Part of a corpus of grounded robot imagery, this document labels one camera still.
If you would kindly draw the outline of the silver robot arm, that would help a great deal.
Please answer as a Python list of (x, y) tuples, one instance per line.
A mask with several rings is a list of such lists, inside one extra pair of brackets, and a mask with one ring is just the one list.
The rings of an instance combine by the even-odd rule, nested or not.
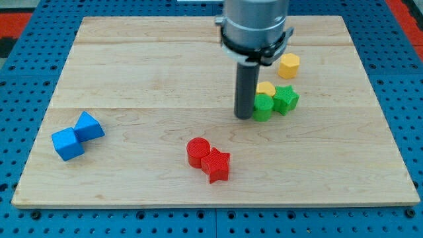
[(285, 51), (293, 28), (284, 28), (288, 0), (226, 0), (215, 18), (221, 47), (244, 66), (270, 66)]

